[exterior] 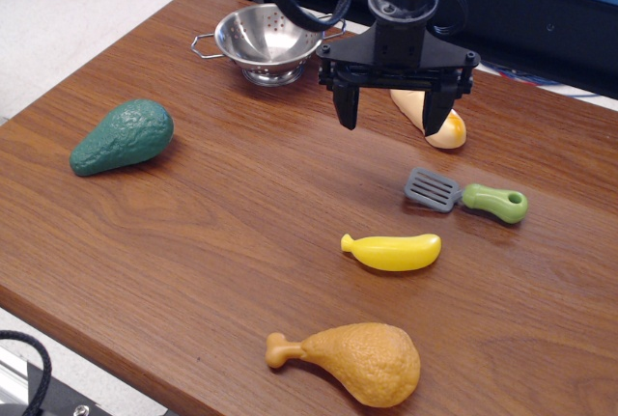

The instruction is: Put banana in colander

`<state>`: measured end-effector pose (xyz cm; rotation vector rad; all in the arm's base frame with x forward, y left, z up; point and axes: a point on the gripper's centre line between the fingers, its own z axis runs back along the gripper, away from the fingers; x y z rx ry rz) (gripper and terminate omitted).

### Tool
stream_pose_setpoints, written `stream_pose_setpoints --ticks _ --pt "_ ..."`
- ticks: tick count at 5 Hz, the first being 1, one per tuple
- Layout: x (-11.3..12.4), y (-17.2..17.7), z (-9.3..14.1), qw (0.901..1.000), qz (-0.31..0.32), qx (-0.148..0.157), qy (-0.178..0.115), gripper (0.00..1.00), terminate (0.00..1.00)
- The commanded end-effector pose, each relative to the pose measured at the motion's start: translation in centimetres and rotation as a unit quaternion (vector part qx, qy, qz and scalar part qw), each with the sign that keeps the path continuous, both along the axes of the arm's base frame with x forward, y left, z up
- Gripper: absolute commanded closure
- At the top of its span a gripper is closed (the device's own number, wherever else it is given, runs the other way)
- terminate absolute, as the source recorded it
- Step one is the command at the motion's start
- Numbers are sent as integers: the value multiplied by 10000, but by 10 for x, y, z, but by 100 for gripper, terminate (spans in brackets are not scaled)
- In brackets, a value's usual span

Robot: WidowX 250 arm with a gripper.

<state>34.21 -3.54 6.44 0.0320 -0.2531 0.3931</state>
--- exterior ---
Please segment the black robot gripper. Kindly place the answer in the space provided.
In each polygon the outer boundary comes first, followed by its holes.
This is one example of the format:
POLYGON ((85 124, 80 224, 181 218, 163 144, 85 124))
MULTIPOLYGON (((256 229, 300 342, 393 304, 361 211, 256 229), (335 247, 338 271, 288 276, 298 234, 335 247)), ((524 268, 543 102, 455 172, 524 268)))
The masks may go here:
POLYGON ((317 50, 319 82, 333 93, 339 123, 356 128, 362 87, 419 90, 424 134, 438 133, 455 100, 471 91, 480 56, 427 29, 440 0, 367 2, 375 19, 368 30, 317 50))

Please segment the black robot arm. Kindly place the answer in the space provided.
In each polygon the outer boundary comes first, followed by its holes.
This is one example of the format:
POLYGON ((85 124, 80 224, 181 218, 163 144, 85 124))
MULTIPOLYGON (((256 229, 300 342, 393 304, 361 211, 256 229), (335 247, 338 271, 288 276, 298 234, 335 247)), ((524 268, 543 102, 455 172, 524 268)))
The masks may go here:
POLYGON ((319 81, 333 94, 341 125, 356 126, 362 88, 424 93, 422 123, 437 133, 457 99, 470 93, 479 55, 431 34, 440 0, 368 0, 375 21, 360 35, 325 44, 319 81))

